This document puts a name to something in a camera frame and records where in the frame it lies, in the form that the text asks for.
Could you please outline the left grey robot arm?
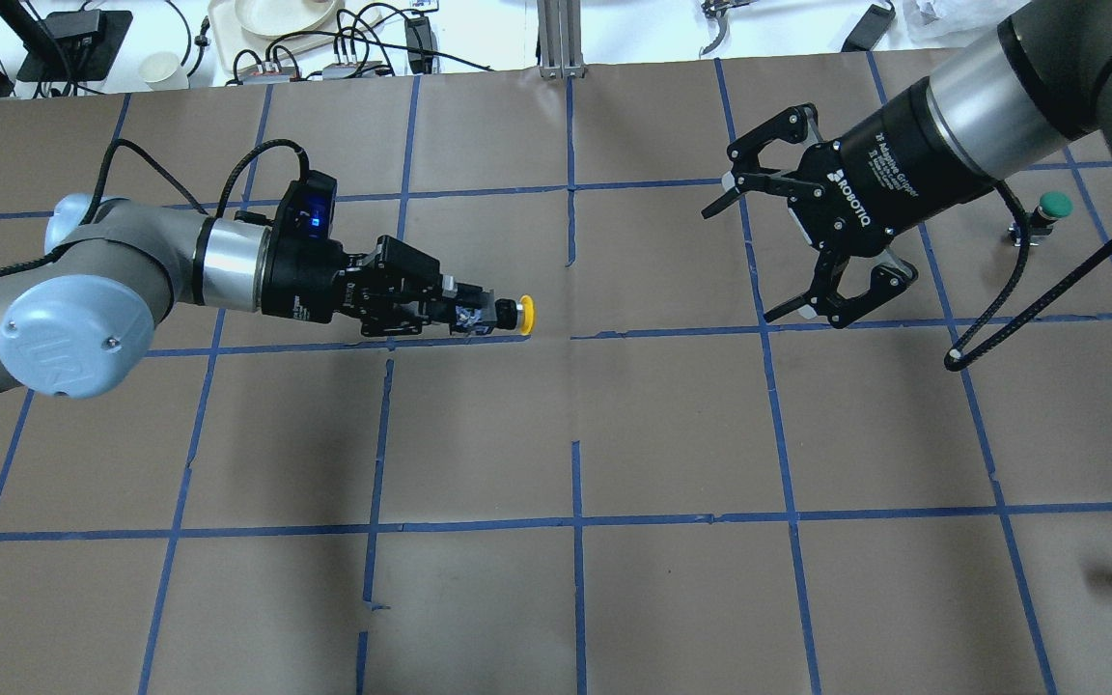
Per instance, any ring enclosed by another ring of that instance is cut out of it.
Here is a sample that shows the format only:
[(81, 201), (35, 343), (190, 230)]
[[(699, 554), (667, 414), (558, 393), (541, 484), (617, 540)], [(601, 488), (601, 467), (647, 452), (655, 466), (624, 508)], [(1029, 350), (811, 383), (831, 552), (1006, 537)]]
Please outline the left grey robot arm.
[(334, 240), (334, 198), (292, 185), (274, 217), (234, 219), (75, 193), (56, 207), (44, 254), (0, 269), (0, 393), (92, 399), (125, 381), (177, 304), (331, 322), (365, 336), (529, 334), (530, 296), (455, 280), (390, 235), (367, 254)]

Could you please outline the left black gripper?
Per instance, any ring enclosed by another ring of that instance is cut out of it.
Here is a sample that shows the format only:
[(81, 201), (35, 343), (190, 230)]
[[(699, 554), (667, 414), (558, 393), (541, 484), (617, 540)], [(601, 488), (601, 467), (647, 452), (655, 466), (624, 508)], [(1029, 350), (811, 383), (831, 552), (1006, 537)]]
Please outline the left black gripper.
[(363, 336), (416, 335), (433, 325), (485, 336), (497, 329), (495, 302), (492, 290), (441, 274), (438, 259), (393, 235), (377, 238), (370, 254), (348, 254), (332, 238), (268, 234), (265, 316), (327, 324), (344, 314)]

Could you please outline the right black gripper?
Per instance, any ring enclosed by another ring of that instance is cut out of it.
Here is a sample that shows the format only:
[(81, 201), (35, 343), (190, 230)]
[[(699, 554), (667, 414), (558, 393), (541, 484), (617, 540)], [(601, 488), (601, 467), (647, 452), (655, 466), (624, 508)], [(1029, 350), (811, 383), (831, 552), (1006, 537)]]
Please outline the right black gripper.
[[(986, 176), (971, 171), (941, 137), (929, 96), (927, 82), (910, 85), (835, 141), (821, 138), (816, 105), (795, 105), (729, 143), (724, 192), (702, 217), (745, 193), (776, 195), (813, 242), (833, 236), (838, 247), (761, 245), (764, 324), (847, 328), (873, 316), (919, 280), (917, 264), (883, 251), (893, 237), (986, 193)], [(777, 141), (806, 147), (794, 170), (761, 161)]]

